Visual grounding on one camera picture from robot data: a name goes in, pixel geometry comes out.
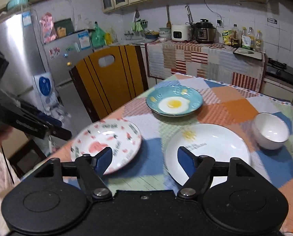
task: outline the green plastic bag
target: green plastic bag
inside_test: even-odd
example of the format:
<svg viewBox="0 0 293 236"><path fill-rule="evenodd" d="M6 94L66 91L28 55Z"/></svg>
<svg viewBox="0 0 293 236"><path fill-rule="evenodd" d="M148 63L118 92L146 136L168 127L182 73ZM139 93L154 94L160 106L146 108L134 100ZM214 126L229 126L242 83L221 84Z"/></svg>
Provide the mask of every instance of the green plastic bag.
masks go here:
<svg viewBox="0 0 293 236"><path fill-rule="evenodd" d="M91 42L93 48L99 48L105 45L105 32L98 26L96 21L94 32L91 36Z"/></svg>

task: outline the blue plate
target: blue plate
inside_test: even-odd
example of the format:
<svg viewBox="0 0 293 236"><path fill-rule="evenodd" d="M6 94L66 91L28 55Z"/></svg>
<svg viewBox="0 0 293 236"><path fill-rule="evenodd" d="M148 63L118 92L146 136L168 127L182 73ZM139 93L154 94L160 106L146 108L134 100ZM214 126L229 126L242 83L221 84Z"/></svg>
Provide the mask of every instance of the blue plate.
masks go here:
<svg viewBox="0 0 293 236"><path fill-rule="evenodd" d="M168 117L181 117L197 110L203 98L195 89L186 86L169 86L154 90L146 98L154 112Z"/></svg>

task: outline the plate with pink rim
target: plate with pink rim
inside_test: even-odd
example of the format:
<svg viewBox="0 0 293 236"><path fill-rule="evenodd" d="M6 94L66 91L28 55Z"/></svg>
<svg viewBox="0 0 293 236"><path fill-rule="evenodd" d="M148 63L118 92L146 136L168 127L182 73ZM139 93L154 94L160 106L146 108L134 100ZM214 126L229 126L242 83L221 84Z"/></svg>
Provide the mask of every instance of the plate with pink rim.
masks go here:
<svg viewBox="0 0 293 236"><path fill-rule="evenodd" d="M112 161L104 175L113 173L127 165L141 146L141 132L126 119L106 119L87 126L74 139L71 160L83 154L95 156L105 147L112 149Z"/></svg>

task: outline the fried egg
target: fried egg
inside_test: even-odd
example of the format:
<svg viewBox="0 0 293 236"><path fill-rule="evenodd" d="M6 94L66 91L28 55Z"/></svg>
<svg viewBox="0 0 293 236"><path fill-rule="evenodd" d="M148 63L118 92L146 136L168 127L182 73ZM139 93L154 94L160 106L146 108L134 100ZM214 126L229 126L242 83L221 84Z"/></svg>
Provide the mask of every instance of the fried egg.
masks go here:
<svg viewBox="0 0 293 236"><path fill-rule="evenodd" d="M178 114L189 109L189 100L182 97L164 98L158 104L158 108L165 113Z"/></svg>

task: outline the pressure cooker lid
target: pressure cooker lid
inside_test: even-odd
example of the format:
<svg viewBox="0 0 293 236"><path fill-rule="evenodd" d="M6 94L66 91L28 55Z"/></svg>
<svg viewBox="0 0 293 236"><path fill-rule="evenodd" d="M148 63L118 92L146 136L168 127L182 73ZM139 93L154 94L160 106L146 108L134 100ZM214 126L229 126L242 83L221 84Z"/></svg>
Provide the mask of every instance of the pressure cooker lid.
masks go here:
<svg viewBox="0 0 293 236"><path fill-rule="evenodd" d="M213 24L209 22L207 19L200 19L201 22L196 23L197 28L214 28Z"/></svg>

